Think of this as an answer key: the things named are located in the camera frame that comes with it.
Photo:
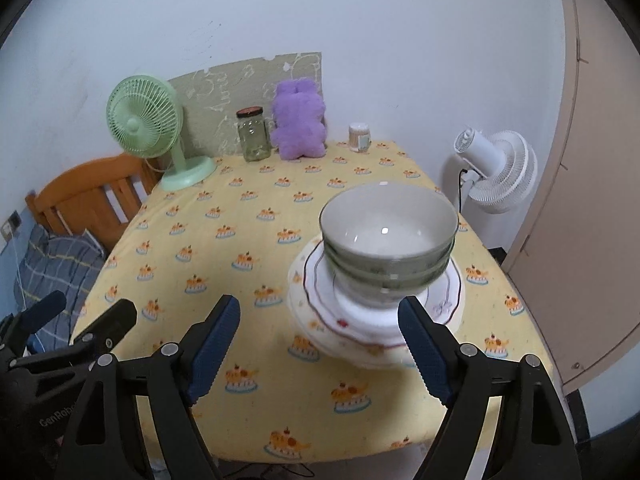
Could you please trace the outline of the green desk fan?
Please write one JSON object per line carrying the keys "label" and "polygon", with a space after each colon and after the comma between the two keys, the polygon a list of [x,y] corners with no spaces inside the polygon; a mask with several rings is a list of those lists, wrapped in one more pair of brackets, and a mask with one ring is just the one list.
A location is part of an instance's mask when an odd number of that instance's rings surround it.
{"label": "green desk fan", "polygon": [[163,79],[134,75],[119,81],[106,102],[106,123],[126,153],[143,159],[170,157],[171,165],[160,178],[166,192],[188,188],[216,170],[213,159],[184,154],[183,106],[175,88]]}

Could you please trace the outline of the cotton swab container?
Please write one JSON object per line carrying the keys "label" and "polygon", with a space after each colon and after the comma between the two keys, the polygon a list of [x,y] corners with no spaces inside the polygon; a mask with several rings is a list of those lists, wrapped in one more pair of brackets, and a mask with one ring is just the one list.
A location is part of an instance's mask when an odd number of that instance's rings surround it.
{"label": "cotton swab container", "polygon": [[348,146],[355,153],[369,151],[371,145],[370,128],[365,122],[352,122],[348,127]]}

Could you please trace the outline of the green elephant wall mat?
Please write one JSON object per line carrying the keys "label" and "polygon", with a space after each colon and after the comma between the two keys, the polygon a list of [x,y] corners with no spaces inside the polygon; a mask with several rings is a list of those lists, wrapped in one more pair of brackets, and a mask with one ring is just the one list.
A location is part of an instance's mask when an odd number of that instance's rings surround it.
{"label": "green elephant wall mat", "polygon": [[267,129],[274,128],[271,104],[280,81],[309,78],[322,89],[322,54],[302,52],[250,58],[172,78],[183,105],[181,146],[188,156],[242,153],[236,112],[260,106]]}

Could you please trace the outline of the white red-rimmed plate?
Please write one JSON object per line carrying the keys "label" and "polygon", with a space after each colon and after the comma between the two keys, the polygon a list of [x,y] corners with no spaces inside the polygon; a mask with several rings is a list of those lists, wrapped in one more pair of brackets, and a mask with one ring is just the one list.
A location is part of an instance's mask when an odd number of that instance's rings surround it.
{"label": "white red-rimmed plate", "polygon": [[303,298],[326,329],[364,346],[398,347],[404,343],[397,309],[405,296],[415,296],[436,323],[447,325],[463,308],[464,286],[460,270],[449,260],[445,272],[417,290],[388,290],[350,284],[329,262],[321,242],[308,245],[297,272]]}

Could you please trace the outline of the wall power socket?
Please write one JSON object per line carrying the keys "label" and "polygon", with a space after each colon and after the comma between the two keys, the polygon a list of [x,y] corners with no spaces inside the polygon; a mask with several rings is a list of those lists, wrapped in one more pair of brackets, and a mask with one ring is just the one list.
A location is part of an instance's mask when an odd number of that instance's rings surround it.
{"label": "wall power socket", "polygon": [[12,214],[9,215],[9,218],[7,218],[6,221],[2,223],[1,235],[7,243],[12,240],[21,224],[21,216],[16,210],[14,210]]}

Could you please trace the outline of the blue plaid pillow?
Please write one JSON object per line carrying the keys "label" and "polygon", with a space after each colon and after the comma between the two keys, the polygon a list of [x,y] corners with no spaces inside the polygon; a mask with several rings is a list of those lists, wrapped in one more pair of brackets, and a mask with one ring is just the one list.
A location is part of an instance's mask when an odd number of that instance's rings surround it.
{"label": "blue plaid pillow", "polygon": [[66,298],[60,320],[75,325],[106,256],[105,249],[89,231],[81,235],[54,235],[36,224],[14,282],[18,307],[24,310],[58,290]]}

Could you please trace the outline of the glass jar red lid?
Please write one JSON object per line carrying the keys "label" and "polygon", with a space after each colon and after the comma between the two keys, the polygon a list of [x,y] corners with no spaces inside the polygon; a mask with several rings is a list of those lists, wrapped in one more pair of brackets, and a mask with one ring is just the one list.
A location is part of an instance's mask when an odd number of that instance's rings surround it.
{"label": "glass jar red lid", "polygon": [[243,157],[247,162],[259,162],[271,155],[269,133],[261,106],[242,108],[236,112]]}

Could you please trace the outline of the white standing fan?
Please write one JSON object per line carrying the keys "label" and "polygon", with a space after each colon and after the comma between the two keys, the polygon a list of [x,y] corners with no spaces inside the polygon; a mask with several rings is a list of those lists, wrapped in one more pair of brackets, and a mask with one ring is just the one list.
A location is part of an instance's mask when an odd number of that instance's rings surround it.
{"label": "white standing fan", "polygon": [[465,163],[459,176],[459,211],[470,200],[488,214],[504,214],[533,193],[538,160],[518,132],[503,130],[484,136],[467,128],[454,140],[454,152]]}

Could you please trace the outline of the orange wooden bed headboard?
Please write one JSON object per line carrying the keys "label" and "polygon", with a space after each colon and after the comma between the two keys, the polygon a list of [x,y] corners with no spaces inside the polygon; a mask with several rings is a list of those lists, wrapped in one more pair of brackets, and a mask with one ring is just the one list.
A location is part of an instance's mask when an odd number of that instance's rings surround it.
{"label": "orange wooden bed headboard", "polygon": [[50,233],[89,232],[112,250],[142,207],[136,182],[151,192],[160,182],[157,161],[122,153],[63,172],[40,192],[27,194],[25,203],[35,222]]}

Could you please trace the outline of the cream patterned plate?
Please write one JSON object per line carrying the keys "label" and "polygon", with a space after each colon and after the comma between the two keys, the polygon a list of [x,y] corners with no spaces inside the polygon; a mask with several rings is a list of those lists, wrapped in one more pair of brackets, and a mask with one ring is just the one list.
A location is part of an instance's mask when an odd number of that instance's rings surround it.
{"label": "cream patterned plate", "polygon": [[361,368],[413,367],[397,307],[369,307],[341,290],[323,244],[309,243],[288,270],[288,307],[306,339]]}

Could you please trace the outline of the purple plush toy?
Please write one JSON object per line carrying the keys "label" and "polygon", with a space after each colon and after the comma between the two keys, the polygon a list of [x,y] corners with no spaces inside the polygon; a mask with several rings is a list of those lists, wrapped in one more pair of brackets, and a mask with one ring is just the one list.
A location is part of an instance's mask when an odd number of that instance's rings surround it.
{"label": "purple plush toy", "polygon": [[321,158],[326,154],[325,112],[326,104],[312,79],[289,79],[277,85],[270,136],[283,160]]}

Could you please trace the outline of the beige door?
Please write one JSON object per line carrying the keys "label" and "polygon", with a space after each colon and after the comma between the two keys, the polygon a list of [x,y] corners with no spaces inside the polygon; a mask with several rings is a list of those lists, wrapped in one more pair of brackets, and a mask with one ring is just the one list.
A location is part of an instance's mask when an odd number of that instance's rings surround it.
{"label": "beige door", "polygon": [[639,53],[605,0],[562,0],[555,136],[503,267],[572,392],[639,342]]}

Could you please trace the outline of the yellow patterned tablecloth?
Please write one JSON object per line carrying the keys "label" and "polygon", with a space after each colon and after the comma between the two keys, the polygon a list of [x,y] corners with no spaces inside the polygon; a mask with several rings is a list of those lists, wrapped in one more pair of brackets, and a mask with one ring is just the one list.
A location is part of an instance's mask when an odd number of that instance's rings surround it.
{"label": "yellow patterned tablecloth", "polygon": [[288,270],[318,243],[323,205],[375,181],[431,185],[403,150],[381,141],[362,154],[337,143],[297,162],[228,156],[190,188],[156,188],[108,257],[77,328],[132,301],[137,323],[115,349],[129,360],[181,339],[220,296],[235,296],[240,327],[193,408],[209,451],[225,460],[332,462],[431,440],[445,410],[414,366],[363,370],[331,358],[288,307]]}

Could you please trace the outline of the grey bowl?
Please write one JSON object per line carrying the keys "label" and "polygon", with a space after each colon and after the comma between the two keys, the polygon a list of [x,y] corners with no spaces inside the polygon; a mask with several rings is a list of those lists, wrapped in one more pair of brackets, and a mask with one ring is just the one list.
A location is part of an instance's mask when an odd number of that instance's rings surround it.
{"label": "grey bowl", "polygon": [[339,268],[328,256],[326,261],[335,276],[337,289],[367,307],[391,308],[409,296],[416,296],[428,308],[439,304],[455,304],[459,299],[460,276],[451,260],[444,272],[428,283],[422,278],[401,280],[398,276],[351,274]]}
{"label": "grey bowl", "polygon": [[350,254],[338,249],[329,242],[324,242],[324,251],[328,257],[342,270],[356,275],[405,276],[434,272],[446,266],[454,249],[454,241],[436,248],[434,252],[417,256],[373,257]]}

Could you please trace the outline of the white floral small bowl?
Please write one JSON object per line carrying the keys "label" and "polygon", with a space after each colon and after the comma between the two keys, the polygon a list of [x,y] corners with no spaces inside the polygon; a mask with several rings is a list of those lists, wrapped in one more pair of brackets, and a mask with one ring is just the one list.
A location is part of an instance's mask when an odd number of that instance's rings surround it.
{"label": "white floral small bowl", "polygon": [[381,181],[335,195],[322,208],[319,226],[327,242],[349,255],[423,258],[454,239],[458,214],[430,188]]}

